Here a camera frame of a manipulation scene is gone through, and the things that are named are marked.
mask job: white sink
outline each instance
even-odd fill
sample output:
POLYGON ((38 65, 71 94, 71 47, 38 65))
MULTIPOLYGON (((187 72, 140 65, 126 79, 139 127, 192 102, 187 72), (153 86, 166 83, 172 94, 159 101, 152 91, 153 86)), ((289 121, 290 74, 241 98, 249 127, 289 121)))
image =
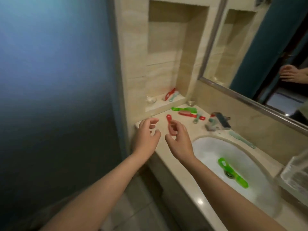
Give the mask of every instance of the white sink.
POLYGON ((225 183, 269 216, 274 217, 278 213, 281 204, 276 185, 245 152, 230 143, 211 137, 197 139, 192 145, 195 156, 225 183), (248 183, 247 189, 225 175, 218 164, 221 157, 248 183))

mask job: hand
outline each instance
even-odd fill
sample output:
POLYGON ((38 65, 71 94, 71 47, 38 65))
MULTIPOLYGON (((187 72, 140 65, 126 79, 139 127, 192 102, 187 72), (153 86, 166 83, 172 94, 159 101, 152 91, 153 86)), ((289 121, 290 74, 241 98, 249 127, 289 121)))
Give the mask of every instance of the hand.
POLYGON ((156 130, 153 136, 151 136, 152 131, 149 130, 154 129, 158 121, 158 118, 148 118, 142 120, 139 124, 133 154, 138 155, 145 161, 154 153, 161 137, 161 132, 159 130, 156 130))
POLYGON ((282 81, 308 84, 308 76, 295 66, 285 65, 281 67, 279 74, 282 81))
POLYGON ((165 136, 165 140, 170 148, 170 151, 176 159, 181 163, 185 163, 195 158, 193 146, 190 141, 186 127, 176 120, 170 121, 172 128, 177 131, 176 139, 174 140, 170 134, 165 136))

